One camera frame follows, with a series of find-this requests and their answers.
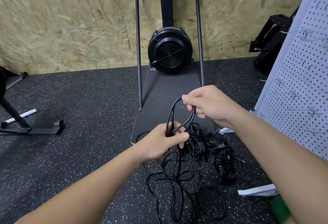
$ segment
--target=person's right arm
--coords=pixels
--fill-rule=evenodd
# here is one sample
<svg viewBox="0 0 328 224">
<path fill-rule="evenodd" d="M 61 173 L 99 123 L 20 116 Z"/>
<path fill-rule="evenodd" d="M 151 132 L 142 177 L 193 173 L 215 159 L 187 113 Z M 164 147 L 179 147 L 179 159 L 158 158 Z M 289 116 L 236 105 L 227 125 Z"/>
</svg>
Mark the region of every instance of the person's right arm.
<svg viewBox="0 0 328 224">
<path fill-rule="evenodd" d="M 182 99 L 199 117 L 231 128 L 276 186 L 299 224 L 328 223 L 328 162 L 254 116 L 215 86 Z"/>
</svg>

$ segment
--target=perforated metal panel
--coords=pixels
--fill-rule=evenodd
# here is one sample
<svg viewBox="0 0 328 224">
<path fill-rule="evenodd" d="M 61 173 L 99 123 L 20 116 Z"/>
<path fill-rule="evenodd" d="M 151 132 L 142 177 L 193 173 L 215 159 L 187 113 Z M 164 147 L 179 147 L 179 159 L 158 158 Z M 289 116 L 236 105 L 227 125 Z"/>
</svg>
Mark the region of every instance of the perforated metal panel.
<svg viewBox="0 0 328 224">
<path fill-rule="evenodd" d="M 256 104 L 258 117 L 328 160 L 328 0 L 303 0 Z"/>
</svg>

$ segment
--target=person's left arm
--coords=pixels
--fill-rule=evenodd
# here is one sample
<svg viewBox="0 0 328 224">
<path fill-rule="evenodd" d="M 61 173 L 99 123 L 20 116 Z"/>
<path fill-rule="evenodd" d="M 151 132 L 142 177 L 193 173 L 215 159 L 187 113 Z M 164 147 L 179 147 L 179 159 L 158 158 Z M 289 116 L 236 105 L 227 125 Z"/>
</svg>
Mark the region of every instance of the person's left arm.
<svg viewBox="0 0 328 224">
<path fill-rule="evenodd" d="M 141 141 L 104 166 L 63 190 L 16 224 L 96 224 L 129 175 L 143 162 L 163 155 L 179 144 L 182 148 L 189 134 L 165 137 L 166 124 L 158 125 Z"/>
</svg>

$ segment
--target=osb wall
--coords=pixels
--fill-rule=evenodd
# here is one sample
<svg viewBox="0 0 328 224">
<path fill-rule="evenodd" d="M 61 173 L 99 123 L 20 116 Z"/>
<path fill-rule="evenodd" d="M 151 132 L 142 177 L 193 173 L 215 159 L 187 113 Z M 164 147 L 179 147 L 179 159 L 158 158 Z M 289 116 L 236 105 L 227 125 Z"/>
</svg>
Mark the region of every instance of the osb wall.
<svg viewBox="0 0 328 224">
<path fill-rule="evenodd" d="M 160 0 L 140 1 L 142 63 L 162 27 Z M 204 59 L 248 53 L 270 15 L 290 15 L 301 0 L 200 0 Z M 174 0 L 174 19 L 198 58 L 195 0 Z M 134 0 L 0 0 L 0 65 L 50 73 L 136 65 Z"/>
</svg>

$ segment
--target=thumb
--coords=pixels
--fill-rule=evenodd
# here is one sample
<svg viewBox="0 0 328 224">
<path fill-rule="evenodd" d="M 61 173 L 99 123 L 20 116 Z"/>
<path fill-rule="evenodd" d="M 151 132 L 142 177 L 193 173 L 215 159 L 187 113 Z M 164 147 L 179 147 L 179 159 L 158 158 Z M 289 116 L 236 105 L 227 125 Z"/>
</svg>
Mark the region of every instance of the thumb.
<svg viewBox="0 0 328 224">
<path fill-rule="evenodd" d="M 189 95 L 183 95 L 182 100 L 192 106 L 199 107 L 201 108 L 203 99 L 202 97 L 194 97 L 194 96 L 189 96 Z"/>
<path fill-rule="evenodd" d="M 189 139 L 189 133 L 187 133 L 187 132 L 178 133 L 178 134 L 168 138 L 171 147 L 174 145 L 177 145 L 179 143 L 183 143 L 187 139 Z"/>
</svg>

